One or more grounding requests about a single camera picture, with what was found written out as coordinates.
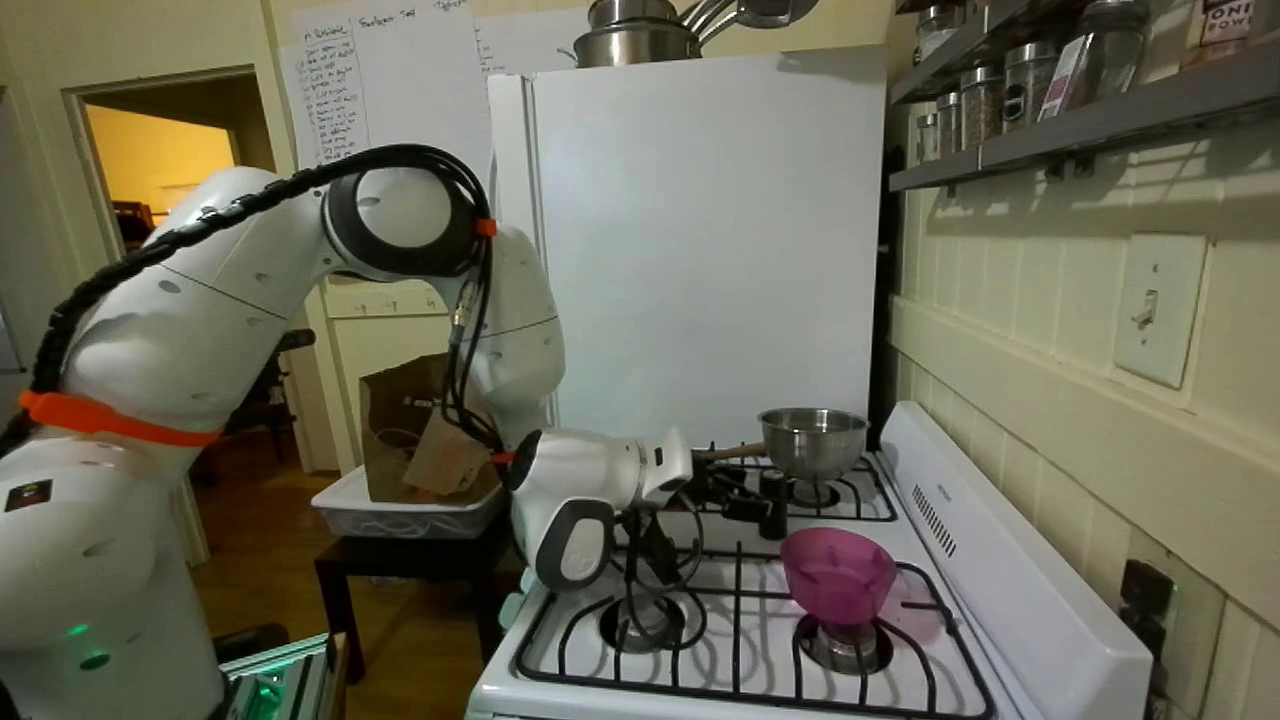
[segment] pink cup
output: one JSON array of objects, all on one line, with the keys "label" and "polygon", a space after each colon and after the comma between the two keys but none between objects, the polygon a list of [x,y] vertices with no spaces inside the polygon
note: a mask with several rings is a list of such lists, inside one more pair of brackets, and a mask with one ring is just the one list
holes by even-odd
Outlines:
[{"label": "pink cup", "polygon": [[893,558],[838,530],[802,530],[783,541],[783,573],[792,599],[828,627],[860,627],[874,621],[896,565]]}]

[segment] light switch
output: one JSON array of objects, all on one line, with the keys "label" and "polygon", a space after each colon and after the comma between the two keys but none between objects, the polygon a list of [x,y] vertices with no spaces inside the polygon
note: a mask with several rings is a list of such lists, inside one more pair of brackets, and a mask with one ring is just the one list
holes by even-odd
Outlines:
[{"label": "light switch", "polygon": [[1121,290],[1116,364],[1178,387],[1194,328],[1205,236],[1131,236]]}]

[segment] white stove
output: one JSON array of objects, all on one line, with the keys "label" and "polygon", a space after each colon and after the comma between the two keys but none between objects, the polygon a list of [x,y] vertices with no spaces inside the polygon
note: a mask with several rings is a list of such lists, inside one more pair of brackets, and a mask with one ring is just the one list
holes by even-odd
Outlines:
[{"label": "white stove", "polygon": [[680,586],[527,589],[471,720],[765,716],[1142,716],[1148,653],[917,410],[863,470],[783,530],[844,530],[896,560],[874,627],[821,632],[788,597],[780,541],[731,518],[767,463],[741,460],[700,511],[660,511]]}]

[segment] paper on wall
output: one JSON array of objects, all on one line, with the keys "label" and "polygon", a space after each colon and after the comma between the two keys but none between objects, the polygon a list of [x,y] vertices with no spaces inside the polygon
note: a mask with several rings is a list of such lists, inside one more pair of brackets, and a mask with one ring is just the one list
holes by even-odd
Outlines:
[{"label": "paper on wall", "polygon": [[284,67],[301,163],[419,140],[482,177],[487,99],[463,0],[361,0],[297,18]]}]

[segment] white refrigerator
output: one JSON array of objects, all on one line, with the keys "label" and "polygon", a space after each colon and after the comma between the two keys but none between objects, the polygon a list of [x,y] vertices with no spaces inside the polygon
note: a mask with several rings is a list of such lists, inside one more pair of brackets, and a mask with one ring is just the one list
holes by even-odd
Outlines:
[{"label": "white refrigerator", "polygon": [[867,414],[882,54],[493,82],[494,213],[565,326],[554,426],[746,446]]}]

